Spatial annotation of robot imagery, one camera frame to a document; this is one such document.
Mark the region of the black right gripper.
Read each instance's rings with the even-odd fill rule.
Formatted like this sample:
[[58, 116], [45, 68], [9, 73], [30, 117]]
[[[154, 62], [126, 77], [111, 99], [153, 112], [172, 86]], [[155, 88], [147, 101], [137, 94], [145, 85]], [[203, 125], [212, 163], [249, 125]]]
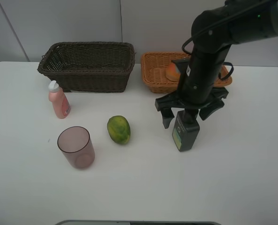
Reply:
[[193, 48], [190, 58], [190, 72], [183, 71], [177, 87], [177, 91], [157, 98], [155, 106], [161, 112], [162, 123], [165, 129], [169, 128], [172, 119], [175, 117], [171, 108], [201, 109], [199, 116], [206, 120], [217, 110], [224, 107], [224, 102], [218, 94], [212, 94], [214, 83], [225, 58], [229, 47], [225, 46], [215, 53], [206, 53]]

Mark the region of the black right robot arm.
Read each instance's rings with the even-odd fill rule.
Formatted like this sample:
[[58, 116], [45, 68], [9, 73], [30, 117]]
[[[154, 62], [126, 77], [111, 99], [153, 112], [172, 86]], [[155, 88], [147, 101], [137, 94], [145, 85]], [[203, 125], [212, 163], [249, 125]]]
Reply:
[[180, 72], [177, 90], [155, 101], [164, 127], [174, 118], [173, 108], [184, 109], [189, 124], [222, 108], [228, 91], [214, 83], [230, 47], [274, 37], [278, 37], [278, 0], [227, 0], [224, 6], [200, 14], [191, 27], [190, 57], [172, 61]]

